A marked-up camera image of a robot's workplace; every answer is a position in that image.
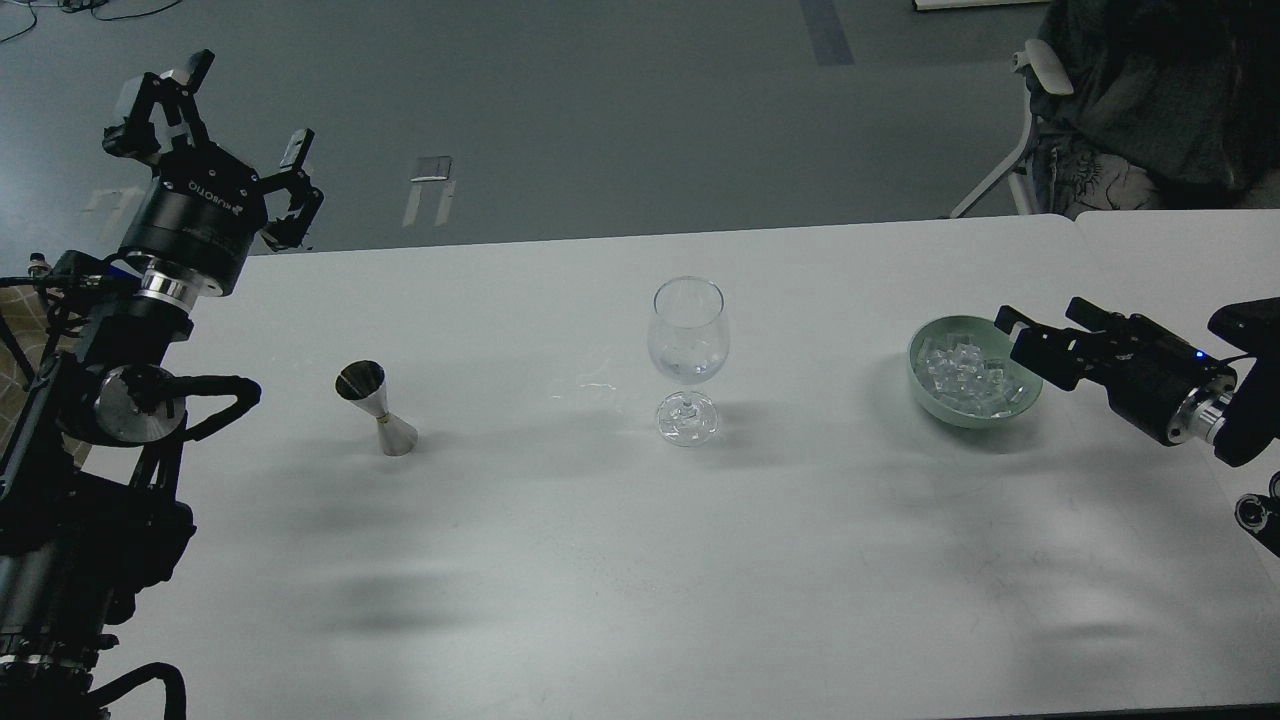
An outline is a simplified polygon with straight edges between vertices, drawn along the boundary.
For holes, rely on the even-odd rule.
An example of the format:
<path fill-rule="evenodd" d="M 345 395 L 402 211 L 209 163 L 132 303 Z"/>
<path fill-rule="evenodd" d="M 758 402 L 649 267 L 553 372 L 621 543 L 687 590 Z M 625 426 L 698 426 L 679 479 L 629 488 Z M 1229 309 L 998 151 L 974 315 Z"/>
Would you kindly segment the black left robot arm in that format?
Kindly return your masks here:
<path fill-rule="evenodd" d="M 3 716 L 108 719 L 157 682 L 163 716 L 187 716 L 186 680 L 151 662 L 97 684 L 113 626 L 138 594 L 168 582 L 196 525 L 177 497 L 183 451 L 239 420 L 261 398 L 239 375 L 177 375 L 166 351 L 189 338 L 204 296 L 233 292 L 261 240 L 298 249 L 323 205 L 305 169 L 314 132 L 296 131 L 262 174 L 215 143 L 196 95 L 209 50 L 123 86 L 102 149 L 146 165 L 151 181 L 119 249 L 35 258 L 24 287 L 45 301 L 47 342 L 33 366 L 9 328 L 3 341 L 26 401 L 3 452 Z"/>

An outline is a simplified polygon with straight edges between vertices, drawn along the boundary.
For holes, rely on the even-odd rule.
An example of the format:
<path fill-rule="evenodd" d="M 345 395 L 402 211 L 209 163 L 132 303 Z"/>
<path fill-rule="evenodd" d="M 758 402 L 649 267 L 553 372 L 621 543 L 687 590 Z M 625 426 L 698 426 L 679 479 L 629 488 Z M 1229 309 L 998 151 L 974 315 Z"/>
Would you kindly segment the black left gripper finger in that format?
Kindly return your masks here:
<path fill-rule="evenodd" d="M 128 79 L 113 123 L 102 131 L 102 150 L 147 167 L 154 176 L 215 176 L 216 147 L 195 102 L 214 59 L 215 53 L 204 49 L 161 74 L 145 72 Z"/>
<path fill-rule="evenodd" d="M 324 201 L 324 192 L 312 183 L 305 169 L 314 141 L 312 129 L 297 129 L 285 146 L 276 172 L 269 176 L 237 155 L 230 156 L 236 168 L 234 187 L 244 191 L 244 210 L 230 232 L 233 252 L 247 252 L 256 237 L 262 238 L 273 252 L 303 245 Z M 287 209 L 282 215 L 269 218 L 265 199 L 276 192 L 288 195 Z"/>

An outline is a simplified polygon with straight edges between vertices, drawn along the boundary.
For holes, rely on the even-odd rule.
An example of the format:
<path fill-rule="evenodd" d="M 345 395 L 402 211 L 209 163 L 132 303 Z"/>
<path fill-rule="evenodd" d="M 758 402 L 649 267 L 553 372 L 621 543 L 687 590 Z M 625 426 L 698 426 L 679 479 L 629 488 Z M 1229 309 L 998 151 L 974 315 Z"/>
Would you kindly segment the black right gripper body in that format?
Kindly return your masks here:
<path fill-rule="evenodd" d="M 1170 447 L 1187 442 L 1203 402 L 1235 389 L 1236 372 L 1143 315 L 1121 316 L 1096 382 L 1120 418 Z"/>

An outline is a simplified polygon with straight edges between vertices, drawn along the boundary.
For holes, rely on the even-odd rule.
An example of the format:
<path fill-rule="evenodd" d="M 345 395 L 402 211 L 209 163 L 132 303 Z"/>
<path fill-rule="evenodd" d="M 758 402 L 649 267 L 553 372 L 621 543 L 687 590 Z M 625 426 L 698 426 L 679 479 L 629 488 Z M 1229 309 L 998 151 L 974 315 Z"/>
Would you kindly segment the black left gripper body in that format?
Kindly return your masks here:
<path fill-rule="evenodd" d="M 205 295 L 230 295 L 266 223 L 257 179 L 256 169 L 224 150 L 164 154 L 119 251 L 138 272 L 145 255 L 201 275 Z"/>

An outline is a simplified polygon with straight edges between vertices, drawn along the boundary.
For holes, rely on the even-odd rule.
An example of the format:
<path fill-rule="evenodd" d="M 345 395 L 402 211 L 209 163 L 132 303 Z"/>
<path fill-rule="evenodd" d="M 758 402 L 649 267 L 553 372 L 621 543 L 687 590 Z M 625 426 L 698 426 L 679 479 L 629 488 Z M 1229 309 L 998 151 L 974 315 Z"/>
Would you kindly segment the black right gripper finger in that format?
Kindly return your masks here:
<path fill-rule="evenodd" d="M 1070 329 L 1068 346 L 1143 346 L 1151 332 L 1135 316 L 1105 310 L 1083 297 L 1073 297 L 1065 318 L 1079 325 Z"/>
<path fill-rule="evenodd" d="M 1011 360 L 1062 391 L 1074 391 L 1082 380 L 1106 386 L 1111 380 L 1105 350 L 1110 346 L 1068 346 L 1070 329 L 1034 322 L 1010 305 L 1002 305 L 995 327 L 1012 340 Z"/>

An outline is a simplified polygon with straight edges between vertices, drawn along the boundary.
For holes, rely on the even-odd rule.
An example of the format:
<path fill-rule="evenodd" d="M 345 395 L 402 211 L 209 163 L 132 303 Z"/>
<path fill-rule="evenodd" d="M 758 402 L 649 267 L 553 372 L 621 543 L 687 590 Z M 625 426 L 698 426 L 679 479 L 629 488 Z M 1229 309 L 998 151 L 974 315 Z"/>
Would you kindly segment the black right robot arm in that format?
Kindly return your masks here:
<path fill-rule="evenodd" d="M 1140 314 L 1125 316 L 1075 297 L 1053 328 L 1002 306 L 995 327 L 1012 338 L 1011 359 L 1064 391 L 1105 387 L 1110 409 L 1158 443 L 1202 439 L 1230 468 L 1257 459 L 1279 434 L 1279 300 L 1220 307 L 1210 331 L 1253 365 L 1239 377 Z"/>

